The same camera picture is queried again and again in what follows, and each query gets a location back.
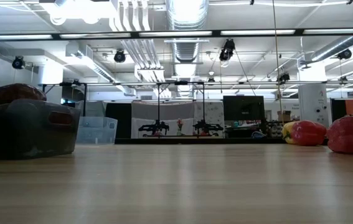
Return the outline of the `yellow bell pepper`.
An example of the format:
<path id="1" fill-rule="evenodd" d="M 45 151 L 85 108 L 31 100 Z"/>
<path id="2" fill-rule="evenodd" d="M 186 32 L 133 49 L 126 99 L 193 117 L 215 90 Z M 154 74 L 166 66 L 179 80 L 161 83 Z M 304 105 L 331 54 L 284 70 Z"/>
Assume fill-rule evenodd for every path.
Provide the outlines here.
<path id="1" fill-rule="evenodd" d="M 289 123 L 285 123 L 282 128 L 282 137 L 288 144 L 296 144 L 295 136 L 296 130 L 294 129 L 295 124 L 298 123 L 297 121 L 292 121 Z"/>

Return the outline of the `dark red apple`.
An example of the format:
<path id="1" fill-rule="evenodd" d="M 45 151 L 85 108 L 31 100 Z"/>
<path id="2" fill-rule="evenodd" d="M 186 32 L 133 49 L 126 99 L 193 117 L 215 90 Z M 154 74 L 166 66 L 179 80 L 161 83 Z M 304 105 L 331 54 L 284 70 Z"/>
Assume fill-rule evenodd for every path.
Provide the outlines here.
<path id="1" fill-rule="evenodd" d="M 49 114 L 49 121 L 53 124 L 71 125 L 73 122 L 73 117 L 67 113 L 54 111 Z"/>

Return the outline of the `red bell pepper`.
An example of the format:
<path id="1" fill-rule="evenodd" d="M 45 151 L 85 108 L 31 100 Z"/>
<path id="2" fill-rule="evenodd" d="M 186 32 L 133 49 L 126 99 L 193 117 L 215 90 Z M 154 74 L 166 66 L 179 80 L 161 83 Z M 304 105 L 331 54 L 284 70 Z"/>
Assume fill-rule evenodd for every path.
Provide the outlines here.
<path id="1" fill-rule="evenodd" d="M 353 116 L 335 120 L 327 130 L 326 137 L 331 151 L 353 154 Z"/>
<path id="2" fill-rule="evenodd" d="M 326 136 L 326 127 L 314 121 L 297 121 L 292 125 L 290 138 L 300 146 L 321 145 Z"/>

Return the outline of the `brown round item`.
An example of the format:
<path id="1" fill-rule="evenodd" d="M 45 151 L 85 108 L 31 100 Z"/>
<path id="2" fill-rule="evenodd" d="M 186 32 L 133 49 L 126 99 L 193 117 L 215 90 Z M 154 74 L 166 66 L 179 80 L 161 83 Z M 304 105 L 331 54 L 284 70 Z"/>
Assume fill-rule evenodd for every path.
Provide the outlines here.
<path id="1" fill-rule="evenodd" d="M 12 103 L 18 99 L 46 101 L 47 97 L 42 90 L 25 83 L 0 86 L 0 105 Z"/>

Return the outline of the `white cloth backdrop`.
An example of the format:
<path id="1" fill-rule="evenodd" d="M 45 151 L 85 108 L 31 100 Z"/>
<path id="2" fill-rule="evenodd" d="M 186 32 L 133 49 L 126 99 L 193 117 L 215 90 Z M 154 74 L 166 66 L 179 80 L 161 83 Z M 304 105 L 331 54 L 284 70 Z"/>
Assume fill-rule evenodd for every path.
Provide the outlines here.
<path id="1" fill-rule="evenodd" d="M 160 121 L 169 125 L 170 129 L 165 135 L 165 130 L 161 136 L 178 136 L 177 120 L 182 119 L 184 125 L 182 132 L 184 136 L 196 136 L 193 125 L 203 118 L 201 101 L 180 101 L 176 103 L 160 104 Z M 152 136 L 151 132 L 138 131 L 145 124 L 153 124 L 157 120 L 157 103 L 153 102 L 132 102 L 131 104 L 131 137 L 133 139 Z M 219 124 L 225 127 L 224 104 L 222 102 L 205 103 L 205 121 L 209 124 Z M 218 131 L 219 137 L 224 136 L 224 131 Z"/>

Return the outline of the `black partition panel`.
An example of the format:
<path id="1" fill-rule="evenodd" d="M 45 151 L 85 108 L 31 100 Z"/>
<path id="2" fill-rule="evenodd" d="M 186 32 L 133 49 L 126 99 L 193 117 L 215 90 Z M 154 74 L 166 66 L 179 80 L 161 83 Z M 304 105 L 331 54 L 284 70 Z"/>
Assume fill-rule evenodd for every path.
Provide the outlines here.
<path id="1" fill-rule="evenodd" d="M 105 116 L 118 121 L 116 138 L 131 138 L 131 103 L 107 103 Z"/>
<path id="2" fill-rule="evenodd" d="M 347 114 L 346 101 L 339 99 L 331 99 L 331 118 L 332 121 L 340 119 Z"/>

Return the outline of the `black computer monitor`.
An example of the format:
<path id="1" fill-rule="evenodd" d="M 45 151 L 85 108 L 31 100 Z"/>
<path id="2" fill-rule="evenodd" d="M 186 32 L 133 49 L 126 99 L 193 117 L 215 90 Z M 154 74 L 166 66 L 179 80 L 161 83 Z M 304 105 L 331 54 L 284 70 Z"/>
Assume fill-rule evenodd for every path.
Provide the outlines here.
<path id="1" fill-rule="evenodd" d="M 265 120 L 264 98 L 262 96 L 224 96 L 224 120 Z"/>

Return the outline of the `LED light strip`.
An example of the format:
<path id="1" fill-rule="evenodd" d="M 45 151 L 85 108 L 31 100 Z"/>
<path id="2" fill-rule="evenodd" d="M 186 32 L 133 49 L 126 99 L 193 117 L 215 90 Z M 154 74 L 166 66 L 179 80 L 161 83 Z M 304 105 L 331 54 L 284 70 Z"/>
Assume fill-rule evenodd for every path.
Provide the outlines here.
<path id="1" fill-rule="evenodd" d="M 0 35 L 0 40 L 52 39 L 51 35 Z"/>
<path id="2" fill-rule="evenodd" d="M 294 29 L 287 30 L 223 30 L 221 35 L 281 35 L 281 34 L 294 34 Z"/>
<path id="3" fill-rule="evenodd" d="M 353 34 L 353 29 L 305 29 L 303 34 Z"/>
<path id="4" fill-rule="evenodd" d="M 86 34 L 60 34 L 62 39 L 89 39 L 89 38 L 128 38 L 131 37 L 130 33 L 86 33 Z"/>
<path id="5" fill-rule="evenodd" d="M 181 32 L 140 32 L 140 37 L 198 37 L 211 36 L 212 31 L 181 31 Z"/>

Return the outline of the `clear plastic bin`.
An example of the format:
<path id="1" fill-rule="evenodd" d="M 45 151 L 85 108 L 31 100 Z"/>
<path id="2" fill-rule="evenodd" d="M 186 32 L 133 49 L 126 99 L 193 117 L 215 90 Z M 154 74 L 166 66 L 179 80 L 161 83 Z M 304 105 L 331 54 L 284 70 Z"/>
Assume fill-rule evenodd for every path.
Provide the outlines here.
<path id="1" fill-rule="evenodd" d="M 82 116 L 78 125 L 77 144 L 114 144 L 118 120 L 108 117 Z"/>

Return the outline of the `grey storage cabinet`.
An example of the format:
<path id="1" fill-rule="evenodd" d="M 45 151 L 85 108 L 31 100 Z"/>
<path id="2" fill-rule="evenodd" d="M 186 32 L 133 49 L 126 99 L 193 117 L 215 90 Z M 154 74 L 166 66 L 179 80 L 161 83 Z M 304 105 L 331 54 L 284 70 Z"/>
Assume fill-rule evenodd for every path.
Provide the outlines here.
<path id="1" fill-rule="evenodd" d="M 81 116 L 105 116 L 105 103 L 103 101 L 87 101 L 85 107 L 83 106 L 83 101 L 78 101 L 76 102 L 75 107 L 80 110 Z"/>

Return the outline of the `white ceiling pipe bundle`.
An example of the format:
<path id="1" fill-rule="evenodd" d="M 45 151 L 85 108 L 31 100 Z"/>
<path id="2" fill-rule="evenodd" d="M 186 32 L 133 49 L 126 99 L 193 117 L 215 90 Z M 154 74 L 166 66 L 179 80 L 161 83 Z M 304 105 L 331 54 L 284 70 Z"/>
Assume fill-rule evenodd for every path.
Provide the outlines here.
<path id="1" fill-rule="evenodd" d="M 149 0 L 111 0 L 113 8 L 109 27 L 113 32 L 150 31 L 148 21 Z M 161 65 L 153 39 L 122 40 L 123 49 L 134 62 L 134 75 L 142 82 L 163 82 Z"/>

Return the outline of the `white column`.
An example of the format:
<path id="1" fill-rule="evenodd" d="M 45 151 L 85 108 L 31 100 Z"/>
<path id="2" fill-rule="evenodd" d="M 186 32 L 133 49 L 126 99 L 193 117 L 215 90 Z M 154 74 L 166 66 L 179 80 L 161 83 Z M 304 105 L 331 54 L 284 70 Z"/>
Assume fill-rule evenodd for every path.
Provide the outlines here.
<path id="1" fill-rule="evenodd" d="M 325 84 L 305 84 L 298 88 L 300 119 L 329 126 L 327 91 Z"/>

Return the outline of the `grey plastic basket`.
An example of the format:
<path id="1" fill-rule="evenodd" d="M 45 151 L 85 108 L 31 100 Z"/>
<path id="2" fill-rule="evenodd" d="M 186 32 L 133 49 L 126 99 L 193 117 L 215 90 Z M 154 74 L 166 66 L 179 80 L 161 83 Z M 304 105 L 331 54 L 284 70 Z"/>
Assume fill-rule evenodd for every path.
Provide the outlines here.
<path id="1" fill-rule="evenodd" d="M 72 124 L 51 123 L 49 114 L 54 111 L 72 115 Z M 18 99 L 0 105 L 0 160 L 71 154 L 79 119 L 79 109 L 46 101 Z"/>

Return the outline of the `black background rig frame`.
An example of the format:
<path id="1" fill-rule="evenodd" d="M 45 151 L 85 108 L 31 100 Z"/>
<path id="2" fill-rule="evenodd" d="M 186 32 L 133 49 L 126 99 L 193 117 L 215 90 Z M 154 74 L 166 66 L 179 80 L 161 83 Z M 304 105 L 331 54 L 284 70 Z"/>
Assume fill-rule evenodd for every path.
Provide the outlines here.
<path id="1" fill-rule="evenodd" d="M 163 92 L 161 89 L 161 86 L 165 86 L 166 88 L 169 85 L 202 85 L 201 92 L 203 94 L 203 99 L 202 99 L 202 112 L 203 112 L 203 118 L 205 120 L 205 86 L 206 85 L 212 85 L 212 84 L 222 84 L 222 82 L 187 82 L 187 81 L 175 81 L 175 82 L 142 82 L 142 83 L 118 83 L 119 85 L 124 85 L 124 86 L 156 86 L 157 87 L 157 94 L 158 94 L 158 99 L 157 99 L 157 109 L 158 109 L 158 115 L 157 119 L 160 120 L 160 104 L 162 100 L 160 99 L 160 94 Z M 74 81 L 74 82 L 62 82 L 62 83 L 56 83 L 56 84 L 39 84 L 39 86 L 42 87 L 42 91 L 47 94 L 53 87 L 55 86 L 70 86 L 70 87 L 75 87 L 75 86 L 83 86 L 84 89 L 84 94 L 86 95 L 87 93 L 87 87 L 88 86 L 110 86 L 109 83 L 81 83 L 79 81 Z"/>

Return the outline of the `black aluminium table frame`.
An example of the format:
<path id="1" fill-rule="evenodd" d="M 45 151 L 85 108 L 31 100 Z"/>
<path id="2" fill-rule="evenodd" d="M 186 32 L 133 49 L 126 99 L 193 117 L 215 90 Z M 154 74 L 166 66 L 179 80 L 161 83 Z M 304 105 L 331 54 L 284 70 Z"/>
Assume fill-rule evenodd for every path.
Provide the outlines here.
<path id="1" fill-rule="evenodd" d="M 259 29 L 259 30 L 287 30 L 287 29 Z M 221 35 L 220 32 L 223 30 L 163 30 L 163 31 L 127 31 L 127 32 L 113 32 L 113 33 L 130 33 L 131 37 L 128 38 L 104 38 L 104 39 L 97 39 L 97 38 L 89 38 L 89 39 L 62 39 L 60 37 L 60 34 L 63 33 L 48 33 L 47 35 L 51 35 L 52 39 L 29 39 L 29 40 L 0 40 L 0 42 L 23 42 L 23 41 L 59 41 L 59 40 L 129 40 L 129 39 L 166 39 L 169 38 L 171 40 L 175 39 L 181 42 L 199 42 L 200 40 L 204 40 L 206 38 L 220 38 L 220 37 L 295 37 L 295 36 L 300 36 L 304 37 L 306 35 L 308 36 L 317 36 L 317 35 L 350 35 L 350 34 L 303 34 L 305 29 L 294 29 L 295 33 L 294 34 L 281 34 L 281 35 Z M 198 37 L 140 37 L 139 33 L 140 32 L 181 32 L 181 31 L 212 31 L 211 36 L 198 36 Z M 111 32 L 89 32 L 89 33 L 111 33 Z M 66 34 L 86 34 L 86 33 L 66 33 Z M 41 34 L 0 34 L 0 35 L 41 35 Z M 119 83 L 142 83 L 142 82 L 119 82 Z M 276 81 L 250 81 L 246 80 L 244 82 L 222 82 L 222 84 L 212 84 L 212 85 L 276 85 L 276 86 L 281 86 L 284 83 L 280 83 L 278 80 Z M 315 80 L 315 81 L 287 81 L 285 84 L 290 84 L 290 85 L 305 85 L 305 84 L 333 84 L 333 85 L 347 85 L 347 84 L 353 84 L 353 80 L 337 80 L 337 81 L 320 81 L 320 80 Z"/>

